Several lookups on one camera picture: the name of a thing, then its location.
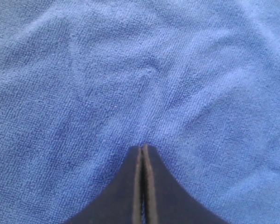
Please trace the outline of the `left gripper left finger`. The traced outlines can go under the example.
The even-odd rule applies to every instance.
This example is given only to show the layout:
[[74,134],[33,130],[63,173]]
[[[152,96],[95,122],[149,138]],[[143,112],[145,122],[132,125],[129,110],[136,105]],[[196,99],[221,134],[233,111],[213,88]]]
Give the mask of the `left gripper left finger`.
[[67,224],[141,224],[142,152],[129,148],[119,171],[108,186]]

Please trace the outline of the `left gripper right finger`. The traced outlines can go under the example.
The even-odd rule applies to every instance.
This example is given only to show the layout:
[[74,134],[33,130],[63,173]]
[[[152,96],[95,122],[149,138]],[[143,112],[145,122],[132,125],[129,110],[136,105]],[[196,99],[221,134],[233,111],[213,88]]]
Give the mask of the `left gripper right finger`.
[[156,147],[142,149],[142,186],[147,224],[226,224],[178,183]]

